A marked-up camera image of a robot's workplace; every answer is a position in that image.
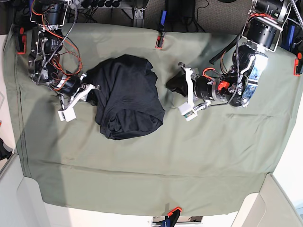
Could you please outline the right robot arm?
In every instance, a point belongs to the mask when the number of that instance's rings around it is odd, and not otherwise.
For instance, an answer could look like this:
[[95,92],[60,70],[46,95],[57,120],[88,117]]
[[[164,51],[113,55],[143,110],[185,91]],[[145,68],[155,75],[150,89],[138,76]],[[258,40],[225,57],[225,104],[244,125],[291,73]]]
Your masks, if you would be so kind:
[[30,21],[36,24],[32,33],[31,52],[28,58],[29,77],[38,86],[46,86],[58,97],[62,109],[80,97],[81,102],[91,98],[84,94],[89,87],[84,83],[86,73],[80,51],[69,38],[71,30],[62,32],[69,9],[74,10],[73,28],[78,19],[78,2],[75,0],[34,0],[30,5]]

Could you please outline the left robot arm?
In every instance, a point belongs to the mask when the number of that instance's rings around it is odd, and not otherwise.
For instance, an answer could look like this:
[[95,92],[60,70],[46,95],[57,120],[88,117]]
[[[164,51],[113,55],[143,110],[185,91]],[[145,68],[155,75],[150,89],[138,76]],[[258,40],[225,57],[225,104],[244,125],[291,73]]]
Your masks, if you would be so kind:
[[274,52],[294,0],[254,0],[242,32],[209,62],[220,62],[220,71],[206,68],[198,75],[179,63],[181,76],[166,83],[171,92],[187,99],[187,107],[198,111],[212,106],[246,107],[268,63],[267,51]]

